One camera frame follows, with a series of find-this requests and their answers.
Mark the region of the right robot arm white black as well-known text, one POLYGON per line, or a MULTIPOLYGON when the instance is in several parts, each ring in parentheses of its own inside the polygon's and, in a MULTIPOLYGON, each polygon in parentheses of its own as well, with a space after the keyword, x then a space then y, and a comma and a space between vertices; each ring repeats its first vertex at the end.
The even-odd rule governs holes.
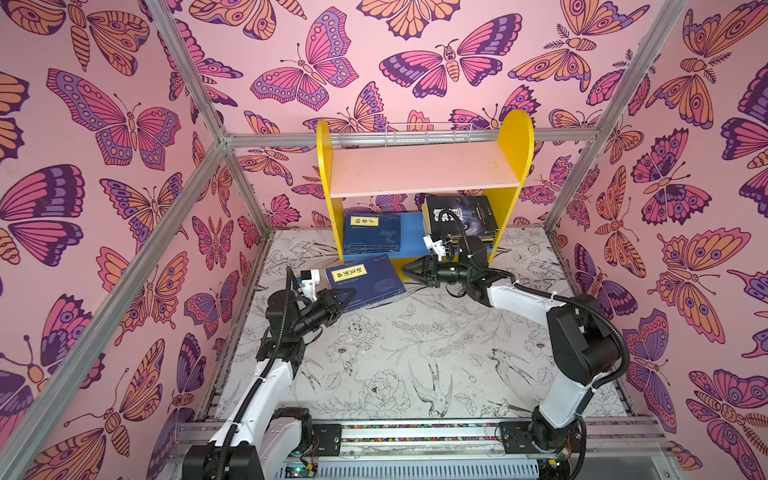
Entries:
POLYGON ((509 271, 492 268, 484 242, 467 234, 449 209, 441 224, 457 227, 460 238, 428 235, 428 254, 403 266, 410 280, 430 288, 459 286, 455 297, 511 312, 548 331, 557 369, 547 395, 531 413, 527 436, 534 450, 561 451, 572 435, 586 441, 584 412, 596 392, 627 373, 629 348, 596 298, 566 297, 523 285, 509 271))

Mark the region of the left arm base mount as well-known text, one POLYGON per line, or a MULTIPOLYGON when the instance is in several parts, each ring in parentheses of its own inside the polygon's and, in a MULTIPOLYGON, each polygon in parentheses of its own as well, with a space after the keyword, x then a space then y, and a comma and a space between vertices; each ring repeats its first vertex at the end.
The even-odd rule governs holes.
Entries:
POLYGON ((341 454, 342 425, 338 423, 320 423, 312 426, 311 434, 302 431, 301 442, 290 456, 300 457, 338 457, 341 454))

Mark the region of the navy book yellow label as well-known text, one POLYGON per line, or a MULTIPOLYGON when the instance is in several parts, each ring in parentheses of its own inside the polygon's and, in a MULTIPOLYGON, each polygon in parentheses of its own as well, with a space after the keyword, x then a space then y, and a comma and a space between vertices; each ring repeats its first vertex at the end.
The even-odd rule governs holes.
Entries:
POLYGON ((365 261, 371 258, 376 258, 379 256, 386 256, 389 259, 395 259, 400 255, 399 252, 367 252, 367 253, 359 253, 359 254, 344 254, 343 255, 343 262, 344 263, 352 263, 352 262, 361 262, 365 261))

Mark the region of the navy book underneath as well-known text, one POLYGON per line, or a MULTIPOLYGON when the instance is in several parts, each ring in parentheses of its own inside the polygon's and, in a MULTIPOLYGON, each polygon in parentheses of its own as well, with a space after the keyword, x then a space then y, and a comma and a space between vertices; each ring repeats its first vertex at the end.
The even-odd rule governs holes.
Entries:
POLYGON ((402 221, 398 215, 350 214, 345 217, 345 255, 397 252, 401 243, 402 221))

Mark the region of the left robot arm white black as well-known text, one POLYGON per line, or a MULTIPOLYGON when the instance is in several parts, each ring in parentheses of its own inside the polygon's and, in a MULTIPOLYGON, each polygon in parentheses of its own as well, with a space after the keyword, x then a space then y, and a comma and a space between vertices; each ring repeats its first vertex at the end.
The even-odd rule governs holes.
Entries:
POLYGON ((182 461, 183 479, 273 479, 289 456, 313 448, 309 411, 279 403, 304 360, 305 336, 332 326, 355 296, 354 288, 309 295, 304 282, 286 269, 284 288, 267 300, 269 325, 248 388, 212 438, 189 448, 182 461))

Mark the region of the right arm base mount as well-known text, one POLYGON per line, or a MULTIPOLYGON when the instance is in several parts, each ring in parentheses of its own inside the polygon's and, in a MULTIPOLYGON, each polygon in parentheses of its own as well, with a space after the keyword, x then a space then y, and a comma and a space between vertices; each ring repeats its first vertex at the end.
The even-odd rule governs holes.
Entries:
POLYGON ((566 455, 580 453, 586 439, 586 424, 579 420, 555 428, 544 420, 509 420, 500 422, 496 436, 507 454, 566 455))

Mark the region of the black wolf eye book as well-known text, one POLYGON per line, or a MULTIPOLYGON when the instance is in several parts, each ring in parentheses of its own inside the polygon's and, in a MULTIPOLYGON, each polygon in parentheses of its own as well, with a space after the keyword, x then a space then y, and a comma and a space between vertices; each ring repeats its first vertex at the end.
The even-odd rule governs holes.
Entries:
POLYGON ((459 228, 453 217, 443 214, 452 212, 462 223, 467 236, 476 236, 488 241, 494 239, 499 227, 490 202, 486 196, 427 196, 422 204, 426 219, 426 231, 430 235, 460 237, 459 228))

